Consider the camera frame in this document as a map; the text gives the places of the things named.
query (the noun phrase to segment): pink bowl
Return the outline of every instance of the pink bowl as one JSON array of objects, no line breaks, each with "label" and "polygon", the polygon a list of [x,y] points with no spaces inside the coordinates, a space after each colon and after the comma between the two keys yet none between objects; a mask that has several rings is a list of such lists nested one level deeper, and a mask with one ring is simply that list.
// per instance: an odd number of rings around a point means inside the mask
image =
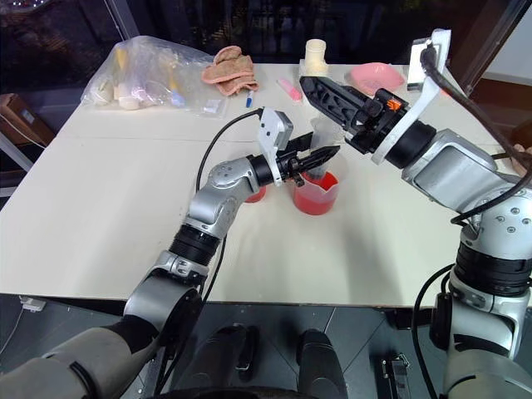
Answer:
[{"label": "pink bowl", "polygon": [[399,72],[382,62],[355,65],[350,74],[357,88],[369,96],[381,88],[394,91],[405,82]]}]

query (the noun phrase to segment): red cup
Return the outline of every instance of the red cup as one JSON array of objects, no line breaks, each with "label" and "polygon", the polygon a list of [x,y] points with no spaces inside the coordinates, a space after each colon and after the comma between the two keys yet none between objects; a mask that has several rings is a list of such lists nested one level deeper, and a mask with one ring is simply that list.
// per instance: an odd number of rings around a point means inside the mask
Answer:
[{"label": "red cup", "polygon": [[293,192],[293,203],[305,214],[326,214],[334,205],[338,196],[338,179],[327,172],[319,180],[302,175],[305,184],[296,187]]},{"label": "red cup", "polygon": [[261,187],[257,194],[253,194],[245,201],[247,204],[252,204],[254,202],[259,202],[266,195],[266,187]]}]

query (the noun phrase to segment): orange logo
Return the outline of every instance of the orange logo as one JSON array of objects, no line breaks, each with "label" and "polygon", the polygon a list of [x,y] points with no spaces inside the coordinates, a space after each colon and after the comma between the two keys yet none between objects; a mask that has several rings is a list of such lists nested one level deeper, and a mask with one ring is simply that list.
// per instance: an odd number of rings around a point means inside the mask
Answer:
[{"label": "orange logo", "polygon": [[392,111],[397,111],[399,108],[401,108],[402,103],[396,100],[395,98],[391,98],[390,100],[387,101],[386,105]]}]

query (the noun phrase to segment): white wall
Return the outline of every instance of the white wall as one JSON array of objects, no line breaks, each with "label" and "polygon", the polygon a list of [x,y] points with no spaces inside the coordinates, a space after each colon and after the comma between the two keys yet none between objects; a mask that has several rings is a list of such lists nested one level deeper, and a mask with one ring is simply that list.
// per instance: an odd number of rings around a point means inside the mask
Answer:
[{"label": "white wall", "polygon": [[532,6],[508,37],[483,77],[532,86]]}]

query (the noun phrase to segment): cardboard box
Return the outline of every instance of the cardboard box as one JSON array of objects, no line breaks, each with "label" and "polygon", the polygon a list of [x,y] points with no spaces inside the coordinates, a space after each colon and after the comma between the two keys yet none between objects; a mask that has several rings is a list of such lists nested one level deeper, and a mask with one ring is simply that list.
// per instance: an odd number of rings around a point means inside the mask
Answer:
[{"label": "cardboard box", "polygon": [[15,145],[30,143],[31,141],[13,129],[4,118],[37,143],[48,145],[56,136],[17,94],[2,94],[0,96],[0,115],[3,116],[3,118],[0,116],[0,131]]}]

